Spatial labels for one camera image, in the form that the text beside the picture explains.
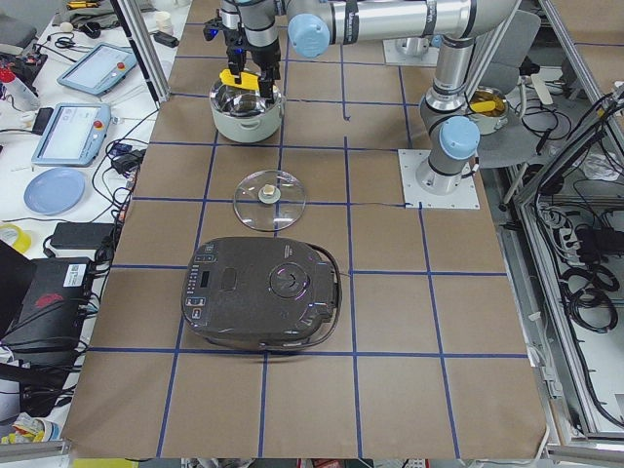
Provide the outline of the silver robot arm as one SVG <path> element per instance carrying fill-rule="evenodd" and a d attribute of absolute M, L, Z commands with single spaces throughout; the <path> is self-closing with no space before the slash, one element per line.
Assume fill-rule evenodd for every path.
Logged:
<path fill-rule="evenodd" d="M 229 67 L 238 76 L 244 69 L 247 53 L 259 67 L 259 93 L 274 101 L 273 87 L 280 76 L 281 50 L 275 18 L 279 1 L 221 1 L 220 18 L 225 27 Z"/>
<path fill-rule="evenodd" d="M 289 38 L 296 51 L 314 58 L 333 44 L 423 38 L 442 44 L 420 116 L 431 138 L 427 160 L 416 171 L 427 192 L 447 195 L 479 144 L 476 125 L 461 115 L 467 103 L 468 70 L 477 37 L 512 17 L 514 1 L 288 1 Z"/>

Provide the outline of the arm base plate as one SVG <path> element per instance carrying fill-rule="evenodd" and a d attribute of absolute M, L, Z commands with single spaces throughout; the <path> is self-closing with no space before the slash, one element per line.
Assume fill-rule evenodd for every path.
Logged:
<path fill-rule="evenodd" d="M 430 167 L 429 153 L 398 151 L 404 204 L 414 209 L 478 210 L 480 202 L 469 162 L 457 175 L 440 175 Z"/>
<path fill-rule="evenodd" d="M 387 64 L 435 68 L 439 48 L 431 38 L 410 37 L 382 42 Z"/>

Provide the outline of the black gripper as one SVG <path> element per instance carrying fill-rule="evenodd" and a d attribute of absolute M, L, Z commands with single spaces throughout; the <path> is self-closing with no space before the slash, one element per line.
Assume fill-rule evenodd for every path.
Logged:
<path fill-rule="evenodd" d="M 280 78 L 281 50 L 276 39 L 268 46 L 252 45 L 243 29 L 224 30 L 227 47 L 228 68 L 235 83 L 241 83 L 241 73 L 245 70 L 247 53 L 252 55 L 253 62 L 259 66 L 257 78 L 258 90 L 262 98 L 273 98 L 273 78 Z"/>

